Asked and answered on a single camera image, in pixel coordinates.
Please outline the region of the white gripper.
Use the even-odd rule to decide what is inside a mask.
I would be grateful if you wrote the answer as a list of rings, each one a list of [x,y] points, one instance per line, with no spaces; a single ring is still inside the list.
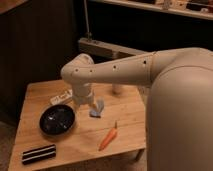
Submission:
[[[92,84],[73,84],[72,99],[76,105],[91,105],[94,102]],[[104,109],[104,101],[102,99],[97,99],[95,101],[95,107],[97,112],[101,112]]]

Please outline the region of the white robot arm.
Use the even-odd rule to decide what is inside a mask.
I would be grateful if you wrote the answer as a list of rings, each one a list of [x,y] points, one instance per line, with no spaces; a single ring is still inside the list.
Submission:
[[[61,77],[77,104],[92,83],[147,86],[147,170],[213,171],[213,51],[163,50],[100,64],[80,54]]]

